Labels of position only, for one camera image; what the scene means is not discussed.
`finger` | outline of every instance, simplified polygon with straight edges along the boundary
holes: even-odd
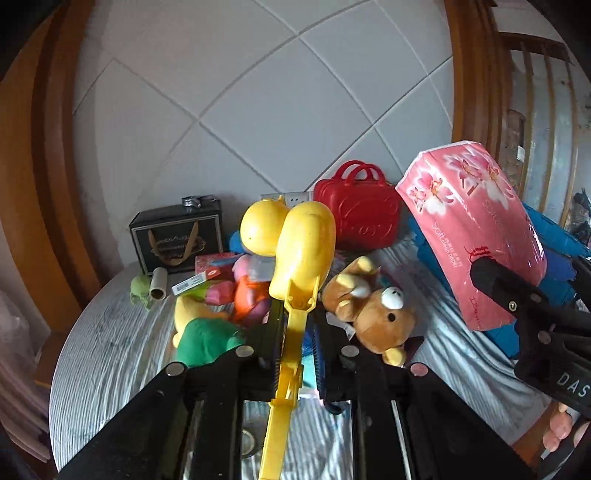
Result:
[[[555,452],[560,445],[560,440],[552,430],[547,430],[542,437],[542,443],[544,443],[544,447],[546,447],[549,451]]]
[[[550,419],[550,430],[558,437],[559,440],[564,440],[569,436],[573,429],[573,419],[568,413],[556,413]]]
[[[577,446],[579,444],[579,442],[581,441],[581,438],[583,438],[583,435],[585,435],[585,432],[587,431],[588,426],[589,426],[589,422],[584,423],[582,425],[582,427],[579,430],[577,430],[577,433],[574,434],[574,438],[573,438],[574,446]]]

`red toy suitcase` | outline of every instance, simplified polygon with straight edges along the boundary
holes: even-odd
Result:
[[[344,179],[353,165],[357,166]],[[358,180],[361,171],[367,178]],[[334,177],[315,185],[314,200],[328,206],[335,216],[337,248],[374,250],[394,242],[402,198],[377,166],[361,160],[343,163]]]

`yellow duck toy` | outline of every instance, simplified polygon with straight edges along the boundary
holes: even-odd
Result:
[[[240,237],[255,254],[275,257],[269,293],[284,301],[289,314],[259,472],[260,480],[279,480],[291,411],[302,384],[301,342],[306,320],[316,307],[318,290],[335,254],[335,218],[319,202],[304,202],[289,209],[281,197],[263,199],[244,214]]]

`bed sheet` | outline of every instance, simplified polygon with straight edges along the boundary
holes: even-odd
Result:
[[[432,368],[507,443],[535,422],[549,398],[516,379],[512,362],[482,333],[470,332],[455,300],[403,240],[372,258],[392,274],[417,308],[416,334],[425,341],[414,357]],[[50,434],[61,469],[172,359],[174,298],[146,312],[129,303],[138,267],[115,277],[74,326],[56,368],[50,398]],[[260,442],[264,403],[247,402],[245,427]],[[243,460],[242,477],[257,478],[261,452]],[[283,479],[352,478],[350,414],[329,415],[317,399],[302,398],[293,415]]]

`screw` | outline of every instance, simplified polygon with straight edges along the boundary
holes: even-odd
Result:
[[[177,377],[185,371],[186,367],[181,362],[173,362],[166,366],[166,374],[169,377]]]
[[[541,332],[538,332],[538,340],[542,342],[544,345],[549,345],[552,341],[552,338],[550,337],[550,334],[548,332],[542,330]]]
[[[241,345],[236,349],[236,356],[240,358],[246,358],[251,356],[255,352],[255,349],[250,345]]]
[[[415,377],[424,377],[429,373],[429,367],[425,364],[412,364],[410,366],[410,372]]]
[[[345,345],[340,352],[348,358],[354,358],[359,355],[359,349],[355,345]]]

